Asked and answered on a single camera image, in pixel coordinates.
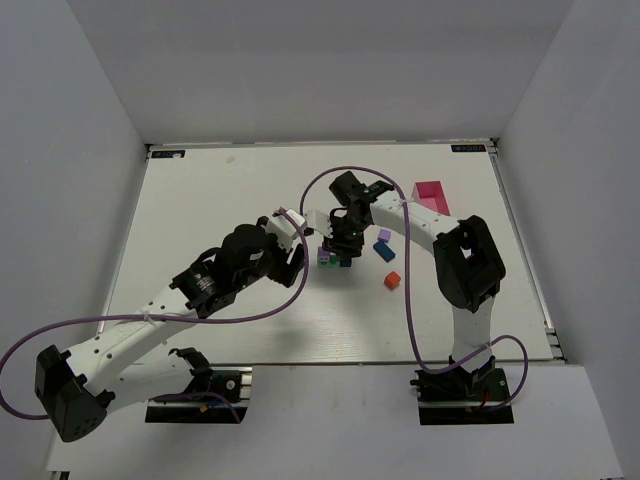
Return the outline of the green ridged block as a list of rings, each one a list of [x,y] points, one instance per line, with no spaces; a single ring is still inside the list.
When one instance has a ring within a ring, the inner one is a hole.
[[[317,262],[317,266],[319,268],[339,268],[340,267],[340,261],[338,259],[336,259],[336,258],[331,257],[327,261],[318,261]]]

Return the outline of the purple cube block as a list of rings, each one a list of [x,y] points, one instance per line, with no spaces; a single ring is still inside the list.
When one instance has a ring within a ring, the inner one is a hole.
[[[388,243],[391,239],[391,231],[388,229],[380,229],[377,239],[380,242]]]
[[[319,247],[316,255],[319,263],[327,263],[331,260],[331,253],[322,247]]]

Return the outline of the red cube block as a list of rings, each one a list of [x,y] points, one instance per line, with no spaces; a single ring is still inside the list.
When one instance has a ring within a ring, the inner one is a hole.
[[[391,271],[384,278],[384,285],[390,289],[396,289],[401,283],[401,276],[396,271]]]

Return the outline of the pink plastic box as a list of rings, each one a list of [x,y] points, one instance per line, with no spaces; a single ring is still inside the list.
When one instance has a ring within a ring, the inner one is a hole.
[[[436,213],[446,216],[451,215],[440,181],[416,182],[413,187],[412,199]]]

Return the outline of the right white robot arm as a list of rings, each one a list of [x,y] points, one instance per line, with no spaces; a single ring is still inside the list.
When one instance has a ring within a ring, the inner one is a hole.
[[[490,346],[491,312],[506,267],[486,222],[458,220],[404,197],[391,183],[367,186],[347,171],[329,186],[341,214],[332,211],[323,248],[342,261],[359,257],[365,230],[376,225],[402,235],[433,255],[437,285],[452,306],[454,343],[449,363],[467,388],[495,366]]]

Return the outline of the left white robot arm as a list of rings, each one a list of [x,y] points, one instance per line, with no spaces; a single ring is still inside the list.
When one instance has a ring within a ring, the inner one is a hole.
[[[109,414],[156,397],[216,396],[215,377],[194,348],[172,348],[164,362],[142,357],[216,313],[267,278],[286,288],[307,266],[306,220],[293,210],[241,224],[221,246],[203,252],[140,312],[114,315],[114,326],[65,350],[36,358],[35,394],[65,443],[93,432]]]

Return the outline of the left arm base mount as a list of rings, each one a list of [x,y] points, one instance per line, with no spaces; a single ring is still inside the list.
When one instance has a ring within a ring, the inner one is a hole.
[[[149,424],[240,424],[251,393],[251,367],[214,367],[195,348],[174,348],[170,355],[186,361],[192,376],[182,393],[147,404]]]

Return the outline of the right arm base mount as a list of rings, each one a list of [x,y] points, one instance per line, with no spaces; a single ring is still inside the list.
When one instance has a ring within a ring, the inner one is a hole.
[[[506,375],[496,368],[468,391],[465,384],[448,372],[429,375],[416,371],[410,385],[417,393],[421,426],[508,425],[514,423],[512,407],[502,404],[510,397]]]

